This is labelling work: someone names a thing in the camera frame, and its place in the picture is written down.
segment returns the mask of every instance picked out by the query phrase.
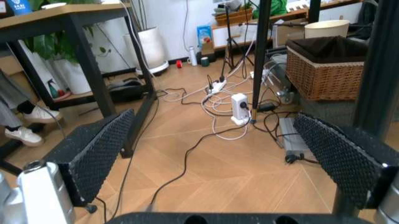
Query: cardboard box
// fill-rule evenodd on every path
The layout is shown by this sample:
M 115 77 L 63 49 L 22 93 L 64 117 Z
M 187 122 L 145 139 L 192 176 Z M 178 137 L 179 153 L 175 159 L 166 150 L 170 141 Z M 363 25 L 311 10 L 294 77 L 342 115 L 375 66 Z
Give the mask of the cardboard box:
M 305 18 L 285 22 L 306 22 Z M 287 40 L 304 39 L 305 27 L 273 26 L 273 47 L 284 46 Z
M 25 76 L 25 73 L 19 62 L 14 56 L 0 57 L 0 69 L 17 83 L 23 90 L 30 94 L 33 102 L 39 101 L 39 97 L 30 85 L 30 81 Z

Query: black foam pad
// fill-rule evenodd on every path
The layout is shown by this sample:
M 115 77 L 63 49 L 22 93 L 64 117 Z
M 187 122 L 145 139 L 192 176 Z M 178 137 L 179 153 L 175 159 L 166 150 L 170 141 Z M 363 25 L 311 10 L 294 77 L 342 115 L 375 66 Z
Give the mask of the black foam pad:
M 358 128 L 338 128 L 303 113 L 294 127 L 357 208 L 378 207 L 398 171 L 398 152 Z
M 132 110 L 77 127 L 45 157 L 58 164 L 74 206 L 85 206 L 98 194 L 122 149 Z

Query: white bowl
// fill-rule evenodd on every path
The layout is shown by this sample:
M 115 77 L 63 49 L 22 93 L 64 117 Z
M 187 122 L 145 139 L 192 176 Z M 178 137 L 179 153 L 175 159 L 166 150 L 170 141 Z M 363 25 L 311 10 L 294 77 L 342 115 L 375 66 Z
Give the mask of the white bowl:
M 346 37 L 348 28 L 349 20 L 314 22 L 305 26 L 305 38 L 339 35 Z

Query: wooden tabletop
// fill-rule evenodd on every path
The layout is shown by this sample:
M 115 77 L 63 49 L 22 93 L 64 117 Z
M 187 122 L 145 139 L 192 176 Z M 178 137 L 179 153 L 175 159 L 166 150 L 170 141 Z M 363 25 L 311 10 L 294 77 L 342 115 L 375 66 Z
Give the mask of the wooden tabletop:
M 59 15 L 64 15 L 68 13 L 81 13 L 81 12 L 98 12 L 98 11 L 105 11 L 110 9 L 120 9 L 123 8 L 122 4 L 75 4 L 75 5 L 65 5 L 56 8 L 50 8 L 45 10 L 39 10 L 36 12 L 32 12 L 26 15 L 18 15 L 7 17 L 4 19 L 0 19 L 0 30 L 23 24 L 28 23 L 36 20 L 47 19 Z
M 358 2 L 362 2 L 363 0 L 334 0 L 329 3 L 322 3 L 320 5 L 320 10 L 324 9 L 329 9 L 329 8 L 334 8 L 334 7 L 340 7 L 340 6 L 345 6 L 345 5 L 350 5 Z M 274 15 L 270 17 L 270 22 L 276 22 L 280 19 L 287 21 L 287 20 L 293 20 L 297 18 L 304 18 L 306 17 L 309 9 L 299 9 L 295 10 L 283 15 Z

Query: blue box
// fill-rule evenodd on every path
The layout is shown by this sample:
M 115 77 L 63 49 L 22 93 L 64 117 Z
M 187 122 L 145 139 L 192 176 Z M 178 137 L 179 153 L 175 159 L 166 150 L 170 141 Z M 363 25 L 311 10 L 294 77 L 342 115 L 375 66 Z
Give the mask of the blue box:
M 198 46 L 201 48 L 203 43 L 212 40 L 211 26 L 203 25 L 197 26 Z

